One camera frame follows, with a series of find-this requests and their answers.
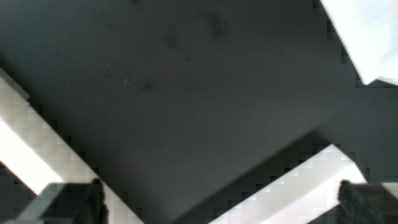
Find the dark gray surface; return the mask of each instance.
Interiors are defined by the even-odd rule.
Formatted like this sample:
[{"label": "dark gray surface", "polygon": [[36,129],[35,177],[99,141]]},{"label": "dark gray surface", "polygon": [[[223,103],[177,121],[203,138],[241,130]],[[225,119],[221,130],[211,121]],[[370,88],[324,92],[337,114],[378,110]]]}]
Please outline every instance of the dark gray surface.
[{"label": "dark gray surface", "polygon": [[338,205],[342,223],[394,224],[398,223],[398,198],[392,195],[398,187],[386,189],[381,184],[351,184],[338,187]]},{"label": "dark gray surface", "polygon": [[308,0],[0,1],[1,67],[147,224],[314,130],[398,179],[398,91],[326,37]]},{"label": "dark gray surface", "polygon": [[15,218],[33,197],[33,192],[0,162],[0,223]]}]

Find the black object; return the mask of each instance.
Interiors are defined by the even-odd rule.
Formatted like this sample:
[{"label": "black object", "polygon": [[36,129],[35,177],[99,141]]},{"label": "black object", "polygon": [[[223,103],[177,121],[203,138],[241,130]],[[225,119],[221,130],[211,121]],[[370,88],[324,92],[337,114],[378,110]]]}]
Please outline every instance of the black object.
[{"label": "black object", "polygon": [[88,184],[49,184],[15,220],[4,224],[106,224],[99,179]]},{"label": "black object", "polygon": [[379,184],[340,182],[338,224],[395,224],[398,199]]}]

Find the white light patch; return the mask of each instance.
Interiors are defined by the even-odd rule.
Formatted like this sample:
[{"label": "white light patch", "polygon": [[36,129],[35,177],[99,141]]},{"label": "white light patch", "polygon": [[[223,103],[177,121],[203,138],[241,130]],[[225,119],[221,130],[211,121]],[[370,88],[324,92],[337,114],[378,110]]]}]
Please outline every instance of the white light patch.
[{"label": "white light patch", "polygon": [[362,83],[398,85],[398,1],[319,0]]},{"label": "white light patch", "polygon": [[381,186],[386,189],[394,198],[398,199],[398,183],[381,183]]},{"label": "white light patch", "polygon": [[340,180],[365,183],[353,161],[330,145],[209,224],[307,224],[338,204]]},{"label": "white light patch", "polygon": [[[90,183],[97,178],[81,158],[13,89],[0,78],[0,161],[38,194],[49,183]],[[109,224],[141,224],[102,183]]]}]

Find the dark panel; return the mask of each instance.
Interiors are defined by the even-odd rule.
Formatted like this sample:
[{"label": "dark panel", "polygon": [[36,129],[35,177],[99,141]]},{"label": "dark panel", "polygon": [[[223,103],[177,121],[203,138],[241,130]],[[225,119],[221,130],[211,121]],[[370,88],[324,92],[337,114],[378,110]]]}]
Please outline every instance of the dark panel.
[{"label": "dark panel", "polygon": [[108,224],[102,185],[90,183],[49,184],[17,218],[6,224]]},{"label": "dark panel", "polygon": [[0,162],[0,223],[19,215],[35,195]]},{"label": "dark panel", "polygon": [[395,186],[386,189],[379,184],[340,182],[338,219],[342,223],[394,224],[398,222],[398,198],[392,195],[395,190]]},{"label": "dark panel", "polygon": [[147,224],[317,128],[395,175],[395,88],[358,88],[330,32],[308,0],[0,1],[1,67]]}]

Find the white surface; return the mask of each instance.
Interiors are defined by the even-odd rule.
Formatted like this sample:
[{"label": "white surface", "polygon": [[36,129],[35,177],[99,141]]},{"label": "white surface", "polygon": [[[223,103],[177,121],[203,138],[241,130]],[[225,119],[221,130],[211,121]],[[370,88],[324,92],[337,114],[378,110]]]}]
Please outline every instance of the white surface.
[{"label": "white surface", "polygon": [[211,224],[305,224],[338,203],[342,179],[365,183],[353,161],[330,145]]},{"label": "white surface", "polygon": [[362,83],[398,85],[398,1],[319,0]]},{"label": "white surface", "polygon": [[[0,161],[38,194],[49,183],[88,183],[97,177],[28,103],[0,78]],[[108,185],[109,224],[141,224]]]},{"label": "white surface", "polygon": [[381,183],[381,186],[388,190],[390,195],[398,199],[398,183]]}]

